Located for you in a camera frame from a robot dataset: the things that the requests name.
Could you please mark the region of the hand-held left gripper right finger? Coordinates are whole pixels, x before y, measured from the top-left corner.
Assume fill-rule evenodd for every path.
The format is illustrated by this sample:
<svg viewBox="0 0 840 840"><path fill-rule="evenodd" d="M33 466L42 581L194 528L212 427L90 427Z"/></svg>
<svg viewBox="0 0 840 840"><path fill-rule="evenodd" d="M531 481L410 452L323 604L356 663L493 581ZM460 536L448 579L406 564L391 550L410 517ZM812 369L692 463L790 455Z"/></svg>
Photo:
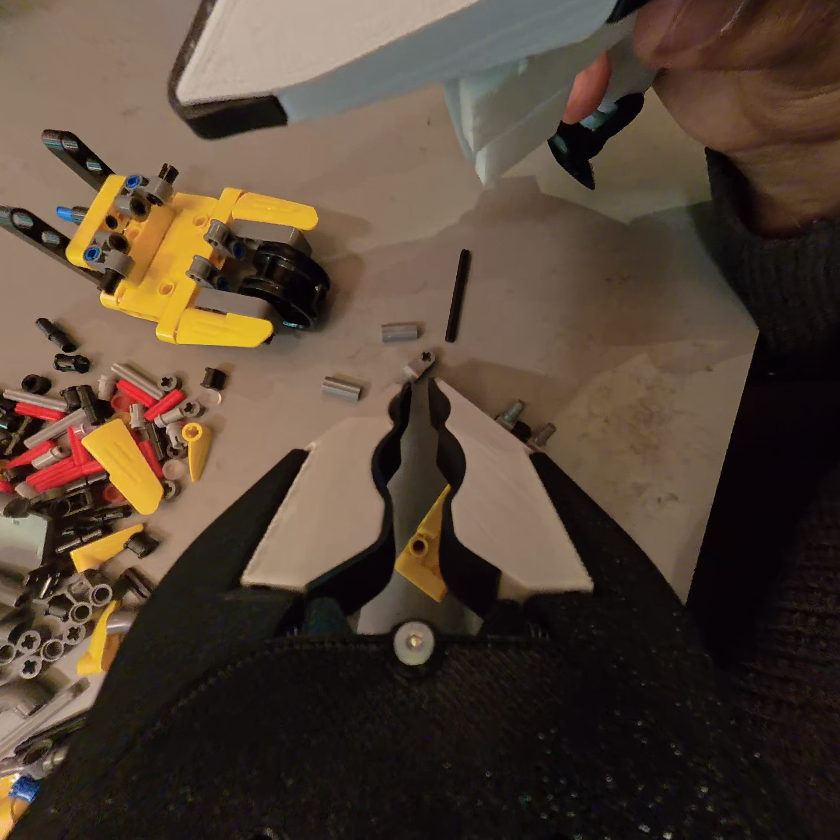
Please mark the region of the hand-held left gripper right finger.
<svg viewBox="0 0 840 840"><path fill-rule="evenodd" d="M500 602L594 591L537 466L546 460L439 378L427 387L444 502L439 569L482 618Z"/></svg>

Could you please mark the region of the black axle rod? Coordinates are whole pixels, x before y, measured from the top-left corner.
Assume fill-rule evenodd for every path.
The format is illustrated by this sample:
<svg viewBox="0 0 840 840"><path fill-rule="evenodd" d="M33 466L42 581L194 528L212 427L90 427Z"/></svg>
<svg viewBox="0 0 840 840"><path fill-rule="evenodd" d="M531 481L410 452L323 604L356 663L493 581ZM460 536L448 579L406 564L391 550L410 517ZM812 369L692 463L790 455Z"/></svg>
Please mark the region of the black axle rod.
<svg viewBox="0 0 840 840"><path fill-rule="evenodd" d="M469 271L471 267L471 259L471 251L467 248L463 248L460 251L458 257L455 284L449 306L448 320L444 335L444 341L446 343L455 343L459 334L459 324L464 307L466 286L469 279Z"/></svg>

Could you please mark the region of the person's dark knitted clothing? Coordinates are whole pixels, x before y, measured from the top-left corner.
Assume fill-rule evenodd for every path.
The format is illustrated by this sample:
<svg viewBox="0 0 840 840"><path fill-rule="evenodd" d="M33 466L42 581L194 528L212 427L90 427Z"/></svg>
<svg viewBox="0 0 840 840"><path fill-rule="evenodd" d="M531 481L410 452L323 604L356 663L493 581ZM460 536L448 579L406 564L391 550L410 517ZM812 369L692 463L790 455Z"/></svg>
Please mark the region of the person's dark knitted clothing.
<svg viewBox="0 0 840 840"><path fill-rule="evenodd" d="M838 838L838 337L760 345L688 608L809 838Z"/></svg>

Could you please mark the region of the yellow toy vehicle assembly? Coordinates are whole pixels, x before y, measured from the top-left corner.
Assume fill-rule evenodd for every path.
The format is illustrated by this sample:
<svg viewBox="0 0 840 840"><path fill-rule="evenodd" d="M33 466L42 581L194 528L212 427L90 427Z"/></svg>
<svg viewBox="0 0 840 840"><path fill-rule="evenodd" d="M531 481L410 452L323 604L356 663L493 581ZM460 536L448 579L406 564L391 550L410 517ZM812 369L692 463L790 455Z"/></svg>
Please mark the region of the yellow toy vehicle assembly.
<svg viewBox="0 0 840 840"><path fill-rule="evenodd" d="M17 206L2 206L2 229L92 283L103 307L178 345L253 349L318 325L332 283L306 238L314 207L235 188L178 192L170 164L120 175L74 133L41 140L96 195L57 209L70 237Z"/></svg>

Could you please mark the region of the person's right hand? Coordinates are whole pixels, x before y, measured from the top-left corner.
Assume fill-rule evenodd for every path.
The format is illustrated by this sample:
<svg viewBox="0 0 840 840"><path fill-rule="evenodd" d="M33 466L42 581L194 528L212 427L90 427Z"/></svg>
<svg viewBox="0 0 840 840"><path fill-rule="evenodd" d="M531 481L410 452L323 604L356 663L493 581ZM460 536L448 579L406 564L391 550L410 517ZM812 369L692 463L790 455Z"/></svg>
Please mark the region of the person's right hand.
<svg viewBox="0 0 840 840"><path fill-rule="evenodd" d="M838 1L647 2L633 47L678 126L744 177L754 229L838 215Z"/></svg>

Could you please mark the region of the yellow toy panel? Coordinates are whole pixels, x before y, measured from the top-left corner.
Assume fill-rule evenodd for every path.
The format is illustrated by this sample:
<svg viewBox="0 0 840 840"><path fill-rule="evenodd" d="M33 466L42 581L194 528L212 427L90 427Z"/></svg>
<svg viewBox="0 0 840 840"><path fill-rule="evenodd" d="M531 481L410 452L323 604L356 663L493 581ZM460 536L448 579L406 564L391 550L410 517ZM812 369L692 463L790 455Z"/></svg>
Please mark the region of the yellow toy panel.
<svg viewBox="0 0 840 840"><path fill-rule="evenodd" d="M443 602L448 593L439 568L439 549L449 492L446 486L395 561L395 571L436 603Z"/></svg>

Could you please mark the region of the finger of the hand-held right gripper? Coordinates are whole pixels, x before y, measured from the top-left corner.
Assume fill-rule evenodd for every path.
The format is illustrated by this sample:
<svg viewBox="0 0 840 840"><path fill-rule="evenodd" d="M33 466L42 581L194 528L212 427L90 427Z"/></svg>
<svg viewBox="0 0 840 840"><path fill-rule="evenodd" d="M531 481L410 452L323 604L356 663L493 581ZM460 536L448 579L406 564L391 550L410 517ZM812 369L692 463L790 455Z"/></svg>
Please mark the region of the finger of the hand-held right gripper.
<svg viewBox="0 0 840 840"><path fill-rule="evenodd" d="M201 2L171 71L205 139L320 119L612 35L617 2Z"/></svg>

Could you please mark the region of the person's right forearm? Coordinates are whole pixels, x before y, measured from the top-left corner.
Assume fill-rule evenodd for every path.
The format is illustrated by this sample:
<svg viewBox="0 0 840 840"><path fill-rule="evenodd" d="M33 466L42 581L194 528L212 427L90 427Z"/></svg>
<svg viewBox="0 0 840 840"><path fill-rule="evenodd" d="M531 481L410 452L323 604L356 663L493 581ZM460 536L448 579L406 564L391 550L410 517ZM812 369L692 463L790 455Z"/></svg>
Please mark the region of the person's right forearm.
<svg viewBox="0 0 840 840"><path fill-rule="evenodd" d="M794 235L762 234L748 184L723 154L706 149L710 202L694 212L703 243L759 330L760 375L838 380L838 217Z"/></svg>

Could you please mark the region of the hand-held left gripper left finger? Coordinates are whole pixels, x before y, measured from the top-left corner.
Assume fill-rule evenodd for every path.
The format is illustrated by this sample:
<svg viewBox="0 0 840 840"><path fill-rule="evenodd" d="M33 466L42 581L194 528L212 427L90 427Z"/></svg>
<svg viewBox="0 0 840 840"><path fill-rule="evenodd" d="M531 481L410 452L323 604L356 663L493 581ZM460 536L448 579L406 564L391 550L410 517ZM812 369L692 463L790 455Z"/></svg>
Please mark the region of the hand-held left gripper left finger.
<svg viewBox="0 0 840 840"><path fill-rule="evenodd" d="M306 447L240 578L357 613L387 586L396 556L388 482L401 464L413 388L392 384Z"/></svg>

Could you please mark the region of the pile of red grey pins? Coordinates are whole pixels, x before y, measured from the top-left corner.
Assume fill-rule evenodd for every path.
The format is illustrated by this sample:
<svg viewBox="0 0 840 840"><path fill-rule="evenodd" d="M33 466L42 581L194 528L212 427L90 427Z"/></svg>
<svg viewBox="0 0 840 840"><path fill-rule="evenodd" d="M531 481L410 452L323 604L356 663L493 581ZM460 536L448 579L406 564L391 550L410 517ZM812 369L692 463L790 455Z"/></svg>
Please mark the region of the pile of red grey pins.
<svg viewBox="0 0 840 840"><path fill-rule="evenodd" d="M139 356L90 373L59 353L63 390L32 374L2 393L2 687L50 698L67 657L105 673L165 538L180 543L229 499L214 455L230 351L192 349L166 376Z"/></svg>

